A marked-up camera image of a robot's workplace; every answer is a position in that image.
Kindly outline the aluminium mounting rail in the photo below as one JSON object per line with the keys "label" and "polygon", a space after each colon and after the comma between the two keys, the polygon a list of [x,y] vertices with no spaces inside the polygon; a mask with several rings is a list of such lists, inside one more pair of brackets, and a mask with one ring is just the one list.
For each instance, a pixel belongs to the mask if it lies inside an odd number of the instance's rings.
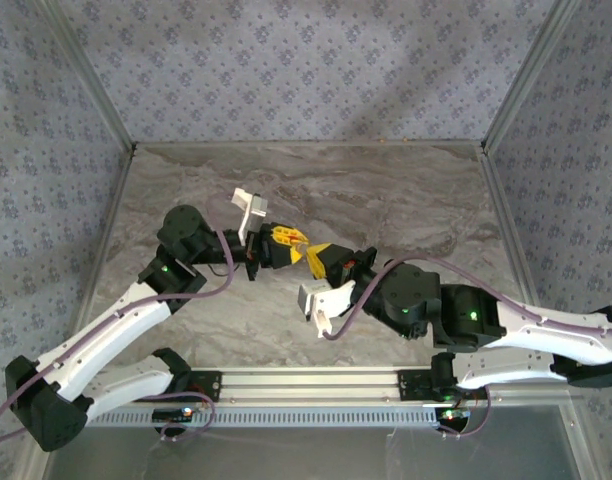
{"label": "aluminium mounting rail", "polygon": [[222,368],[219,393],[232,405],[359,405],[400,401],[396,367]]}

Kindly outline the aluminium table edge rail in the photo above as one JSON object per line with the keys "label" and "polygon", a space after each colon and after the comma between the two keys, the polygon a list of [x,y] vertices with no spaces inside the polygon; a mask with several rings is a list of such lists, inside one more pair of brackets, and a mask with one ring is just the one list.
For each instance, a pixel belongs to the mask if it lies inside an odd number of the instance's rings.
{"label": "aluminium table edge rail", "polygon": [[[476,153],[482,166],[483,178],[489,190],[491,204],[499,222],[511,272],[519,288],[519,298],[529,304],[539,306],[540,300],[536,287],[495,164],[487,156],[481,145],[476,147]],[[556,393],[563,395],[563,402],[559,404],[559,412],[580,478],[582,480],[603,480],[585,430],[584,415],[579,409],[581,397],[564,386],[560,386]]]}
{"label": "aluminium table edge rail", "polygon": [[[91,275],[86,284],[79,310],[69,325],[69,334],[78,333],[83,327],[87,326],[90,321],[96,288],[110,248],[110,238],[112,236],[113,226],[133,157],[134,150],[129,150],[120,162],[119,176],[115,183],[115,190],[111,196],[110,205],[105,218],[105,225],[96,248]],[[12,480],[43,480],[49,459],[50,453],[44,452],[38,447],[31,437],[25,439],[18,450],[18,460],[20,463],[13,470]]]}

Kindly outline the thin aluminium edge rail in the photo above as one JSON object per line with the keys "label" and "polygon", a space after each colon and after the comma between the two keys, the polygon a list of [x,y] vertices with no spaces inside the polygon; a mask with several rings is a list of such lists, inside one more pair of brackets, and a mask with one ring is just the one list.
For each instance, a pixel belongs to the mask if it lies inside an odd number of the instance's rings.
{"label": "thin aluminium edge rail", "polygon": [[202,147],[365,147],[365,146],[424,146],[472,147],[481,149],[481,141],[464,139],[359,139],[359,140],[261,140],[261,141],[185,141],[137,142],[141,148],[202,148]]}

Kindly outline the aluminium frame post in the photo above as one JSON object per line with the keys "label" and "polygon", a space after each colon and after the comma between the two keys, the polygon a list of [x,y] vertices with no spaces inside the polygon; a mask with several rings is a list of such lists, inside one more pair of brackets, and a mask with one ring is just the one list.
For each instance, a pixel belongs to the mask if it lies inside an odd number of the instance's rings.
{"label": "aluminium frame post", "polygon": [[500,146],[582,0],[554,0],[532,45],[495,115],[481,146],[491,155]]}
{"label": "aluminium frame post", "polygon": [[94,66],[66,16],[60,0],[32,0],[32,2],[47,23],[57,44],[77,74],[109,132],[126,152],[132,152],[134,142],[125,128],[118,110],[107,94],[101,77],[95,72]]}

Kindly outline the black mount plate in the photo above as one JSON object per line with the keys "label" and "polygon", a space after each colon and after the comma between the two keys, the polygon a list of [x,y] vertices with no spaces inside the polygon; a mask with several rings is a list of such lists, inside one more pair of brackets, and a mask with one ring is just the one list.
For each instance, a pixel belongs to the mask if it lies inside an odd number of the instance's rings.
{"label": "black mount plate", "polygon": [[398,370],[396,376],[401,401],[433,401],[435,399],[430,370]]}
{"label": "black mount plate", "polygon": [[202,393],[217,403],[220,399],[222,378],[222,373],[217,370],[192,370],[185,390]]}

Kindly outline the grey metal sheet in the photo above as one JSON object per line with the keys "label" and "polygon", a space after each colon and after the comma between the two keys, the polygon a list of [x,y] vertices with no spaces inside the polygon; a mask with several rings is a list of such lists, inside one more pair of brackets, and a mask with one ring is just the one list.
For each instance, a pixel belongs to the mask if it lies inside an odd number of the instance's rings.
{"label": "grey metal sheet", "polygon": [[562,440],[424,429],[225,429],[180,444],[91,429],[43,480],[581,480]]}

